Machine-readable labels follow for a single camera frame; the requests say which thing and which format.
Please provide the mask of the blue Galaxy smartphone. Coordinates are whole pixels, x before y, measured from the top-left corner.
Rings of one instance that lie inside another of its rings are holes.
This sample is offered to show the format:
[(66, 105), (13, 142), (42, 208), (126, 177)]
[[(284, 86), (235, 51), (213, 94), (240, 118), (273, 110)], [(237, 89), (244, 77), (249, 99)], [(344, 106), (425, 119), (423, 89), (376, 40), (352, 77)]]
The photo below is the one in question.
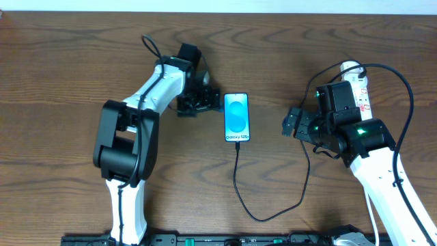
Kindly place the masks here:
[(247, 93), (224, 95), (224, 119), (225, 141), (244, 142), (251, 139)]

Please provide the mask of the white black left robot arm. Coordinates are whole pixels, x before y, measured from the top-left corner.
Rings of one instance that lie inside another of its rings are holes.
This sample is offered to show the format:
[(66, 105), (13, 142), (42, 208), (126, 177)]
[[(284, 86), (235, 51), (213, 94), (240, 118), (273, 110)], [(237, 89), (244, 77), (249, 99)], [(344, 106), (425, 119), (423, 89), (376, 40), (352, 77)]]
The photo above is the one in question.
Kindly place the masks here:
[(122, 101), (102, 107), (93, 163), (111, 194), (116, 245), (139, 245), (147, 230), (145, 185), (158, 154), (160, 117), (172, 101), (177, 115), (195, 117), (221, 107), (220, 90), (210, 84), (207, 70), (199, 70), (202, 52), (182, 44), (176, 56), (159, 56), (151, 77)]

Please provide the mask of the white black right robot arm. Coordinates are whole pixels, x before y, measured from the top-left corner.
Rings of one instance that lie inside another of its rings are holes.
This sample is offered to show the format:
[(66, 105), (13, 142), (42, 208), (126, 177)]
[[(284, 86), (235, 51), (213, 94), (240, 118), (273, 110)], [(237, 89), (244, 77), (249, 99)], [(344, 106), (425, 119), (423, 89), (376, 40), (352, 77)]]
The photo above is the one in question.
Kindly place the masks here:
[(293, 107), (282, 134), (335, 153), (362, 184), (393, 245), (435, 245), (436, 225), (402, 166), (393, 167), (395, 141), (371, 116), (364, 88), (343, 81), (316, 89), (318, 111)]

